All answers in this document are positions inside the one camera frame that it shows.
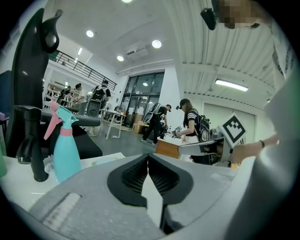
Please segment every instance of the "teal spray bottle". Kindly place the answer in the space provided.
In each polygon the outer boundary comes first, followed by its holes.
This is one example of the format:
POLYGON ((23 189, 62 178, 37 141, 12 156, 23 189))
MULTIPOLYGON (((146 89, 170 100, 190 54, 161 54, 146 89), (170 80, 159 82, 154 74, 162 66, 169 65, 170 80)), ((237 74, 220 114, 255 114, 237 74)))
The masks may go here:
POLYGON ((46 140, 55 126, 62 122, 60 135, 54 147, 53 163, 58 182, 63 182, 81 170, 79 153, 72 135, 72 123, 78 120, 58 103, 51 102, 50 108, 53 113, 44 139, 46 140))

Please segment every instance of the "fluorescent light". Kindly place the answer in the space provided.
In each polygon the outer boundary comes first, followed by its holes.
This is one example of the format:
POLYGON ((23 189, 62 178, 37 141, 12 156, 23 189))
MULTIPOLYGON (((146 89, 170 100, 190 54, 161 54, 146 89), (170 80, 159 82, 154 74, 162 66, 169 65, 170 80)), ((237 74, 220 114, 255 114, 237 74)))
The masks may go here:
POLYGON ((120 62, 122 62, 122 61, 124 61, 124 58, 122 57, 122 56, 117 56, 117 59, 120 61, 120 62))
POLYGON ((160 48, 160 47, 161 47, 161 42, 158 41, 158 40, 154 40, 154 41, 152 42, 152 46, 153 46, 154 48, 160 48))
POLYGON ((226 86, 226 87, 230 87, 230 88, 235 88, 235 89, 241 90, 241 91, 243 91, 243 92, 246 92, 246 91, 248 90, 247 87, 238 85, 238 84, 236 84, 236 83, 232 83, 232 82, 220 80, 220 79, 217 79, 217 80, 216 80, 216 84, 222 85, 222 86, 226 86))
POLYGON ((94 33, 91 30, 88 30, 86 32, 86 35, 88 35, 88 37, 92 38, 94 36, 94 33))

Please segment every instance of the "floor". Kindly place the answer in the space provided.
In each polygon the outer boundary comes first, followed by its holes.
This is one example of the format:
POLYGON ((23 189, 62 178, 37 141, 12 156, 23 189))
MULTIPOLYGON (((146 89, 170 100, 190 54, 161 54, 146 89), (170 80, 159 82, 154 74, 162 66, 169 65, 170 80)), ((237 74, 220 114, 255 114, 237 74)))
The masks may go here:
POLYGON ((93 142, 102 150, 103 156, 121 152, 124 156, 129 157, 142 153, 154 153, 155 146, 152 146, 152 141, 149 144, 141 142, 142 135, 134 132, 121 131, 120 138, 112 138, 112 136, 119 135, 119 130, 115 127, 111 128, 108 139, 106 134, 108 124, 103 122, 101 132, 97 136, 91 136, 93 142))

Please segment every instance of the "black faucet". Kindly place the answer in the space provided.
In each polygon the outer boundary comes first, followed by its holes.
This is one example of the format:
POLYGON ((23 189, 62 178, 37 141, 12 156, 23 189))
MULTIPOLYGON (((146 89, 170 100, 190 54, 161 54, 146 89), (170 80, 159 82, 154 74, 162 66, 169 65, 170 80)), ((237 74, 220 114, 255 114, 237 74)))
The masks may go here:
POLYGON ((48 174, 42 157, 42 150, 39 144, 39 127, 41 110, 30 106, 15 106, 24 113, 25 138, 17 151, 16 157, 20 164, 31 164, 33 177, 38 182, 47 180, 48 174))

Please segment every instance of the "striped sleeve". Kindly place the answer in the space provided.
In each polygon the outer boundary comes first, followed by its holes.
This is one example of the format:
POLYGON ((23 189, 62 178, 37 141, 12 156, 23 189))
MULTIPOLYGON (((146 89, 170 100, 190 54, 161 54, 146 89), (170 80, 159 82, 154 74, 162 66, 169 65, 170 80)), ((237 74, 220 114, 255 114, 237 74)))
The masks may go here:
POLYGON ((187 114, 187 119, 188 119, 189 121, 195 120, 195 118, 197 117, 197 114, 198 114, 198 113, 197 113, 196 111, 191 110, 191 111, 189 111, 188 114, 187 114))

